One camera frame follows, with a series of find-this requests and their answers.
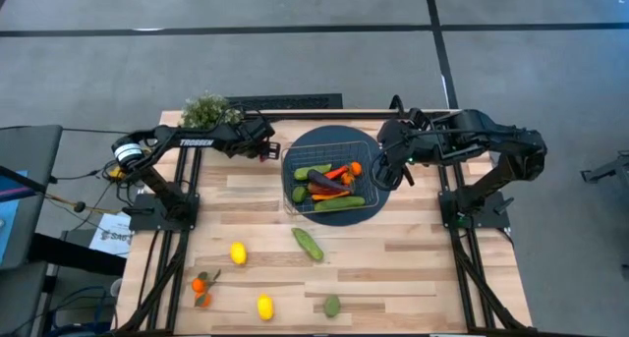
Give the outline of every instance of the purple eggplant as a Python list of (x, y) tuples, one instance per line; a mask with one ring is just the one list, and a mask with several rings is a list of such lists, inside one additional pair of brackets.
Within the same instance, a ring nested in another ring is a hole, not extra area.
[(331, 190), (338, 190), (338, 191), (349, 191), (350, 194), (352, 195), (354, 194), (354, 188), (347, 187), (333, 180), (330, 180), (326, 178), (325, 175), (321, 174), (320, 172), (316, 170), (310, 170), (308, 172), (308, 180), (310, 180), (310, 182), (312, 182), (313, 184), (319, 185), (324, 188), (328, 188)]

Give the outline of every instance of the green leaf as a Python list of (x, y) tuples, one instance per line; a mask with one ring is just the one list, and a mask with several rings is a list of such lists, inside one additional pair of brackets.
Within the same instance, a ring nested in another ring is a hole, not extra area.
[(202, 308), (205, 299), (207, 299), (207, 293), (203, 293), (195, 300), (195, 308)]

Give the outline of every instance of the small orange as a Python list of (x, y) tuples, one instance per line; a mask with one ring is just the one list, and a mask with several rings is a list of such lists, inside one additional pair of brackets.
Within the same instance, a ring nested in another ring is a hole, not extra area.
[(354, 175), (352, 175), (350, 173), (345, 173), (345, 174), (341, 175), (341, 183), (343, 185), (350, 186), (350, 185), (352, 185), (354, 180), (356, 180), (356, 178), (354, 177)]
[(350, 164), (350, 170), (352, 171), (352, 175), (354, 176), (359, 176), (363, 173), (363, 167), (358, 161), (354, 161)]
[(211, 295), (209, 293), (195, 294), (195, 308), (207, 308), (210, 302)]
[(199, 278), (193, 279), (193, 290), (197, 293), (205, 293), (205, 281)]

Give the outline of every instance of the green cucumber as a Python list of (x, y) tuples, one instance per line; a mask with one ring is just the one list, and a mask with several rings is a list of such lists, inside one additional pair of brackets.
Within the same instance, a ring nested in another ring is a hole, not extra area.
[(304, 200), (306, 200), (306, 196), (308, 195), (308, 190), (306, 190), (305, 187), (300, 186), (300, 187), (296, 187), (295, 190), (293, 190), (293, 202), (295, 203), (301, 203)]
[(332, 164), (315, 165), (315, 166), (299, 168), (295, 170), (295, 173), (293, 174), (293, 176), (295, 177), (295, 180), (300, 180), (300, 181), (307, 180), (308, 172), (311, 170), (315, 170), (315, 171), (320, 172), (321, 174), (325, 174), (326, 172), (332, 170)]
[(365, 205), (365, 199), (358, 196), (339, 197), (322, 200), (314, 205), (314, 211), (326, 211), (334, 209), (346, 209)]
[(322, 261), (323, 251), (318, 247), (315, 239), (302, 229), (293, 228), (292, 230), (299, 246), (301, 246), (302, 249), (304, 249), (314, 260)]
[(341, 311), (341, 301), (338, 296), (331, 295), (325, 299), (323, 304), (323, 312), (327, 317), (334, 317)]

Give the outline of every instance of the white label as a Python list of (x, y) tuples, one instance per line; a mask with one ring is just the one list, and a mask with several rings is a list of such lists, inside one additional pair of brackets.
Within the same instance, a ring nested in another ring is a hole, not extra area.
[(211, 146), (214, 140), (181, 140), (179, 146)]

